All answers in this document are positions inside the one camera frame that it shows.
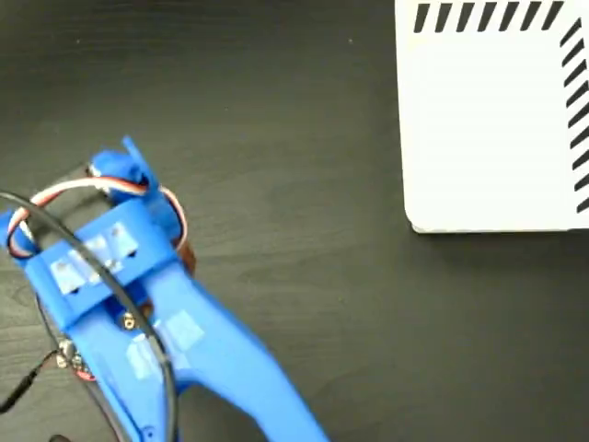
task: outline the metal screw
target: metal screw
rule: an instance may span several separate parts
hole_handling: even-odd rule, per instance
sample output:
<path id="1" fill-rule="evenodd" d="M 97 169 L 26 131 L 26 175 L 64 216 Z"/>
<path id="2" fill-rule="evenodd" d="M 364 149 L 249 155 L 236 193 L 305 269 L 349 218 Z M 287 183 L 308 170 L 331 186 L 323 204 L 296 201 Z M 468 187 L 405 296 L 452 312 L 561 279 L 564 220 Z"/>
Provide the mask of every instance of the metal screw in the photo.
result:
<path id="1" fill-rule="evenodd" d="M 131 313 L 126 312 L 124 315 L 122 315 L 122 326 L 126 330 L 134 329 L 135 328 L 135 317 Z"/>

